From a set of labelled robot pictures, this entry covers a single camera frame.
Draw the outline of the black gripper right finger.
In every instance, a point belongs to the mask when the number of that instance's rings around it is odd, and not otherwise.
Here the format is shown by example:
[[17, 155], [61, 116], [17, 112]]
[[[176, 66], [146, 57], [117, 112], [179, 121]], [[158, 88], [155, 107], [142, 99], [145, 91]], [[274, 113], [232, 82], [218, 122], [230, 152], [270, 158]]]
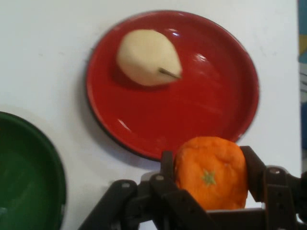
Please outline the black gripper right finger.
[[305, 230], [307, 190], [304, 177], [292, 176], [282, 167], [266, 166], [250, 146], [242, 146], [248, 189], [261, 209], [242, 212], [242, 225], [248, 230]]

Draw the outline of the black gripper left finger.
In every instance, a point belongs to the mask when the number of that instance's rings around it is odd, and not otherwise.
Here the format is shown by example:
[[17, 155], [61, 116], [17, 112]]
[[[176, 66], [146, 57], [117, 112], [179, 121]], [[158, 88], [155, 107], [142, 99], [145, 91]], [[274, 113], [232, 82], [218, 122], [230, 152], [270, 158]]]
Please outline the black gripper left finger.
[[136, 184], [117, 180], [79, 227], [81, 230], [137, 230], [153, 221], [159, 230], [215, 230], [216, 223], [174, 182], [173, 153], [163, 151], [160, 172]]

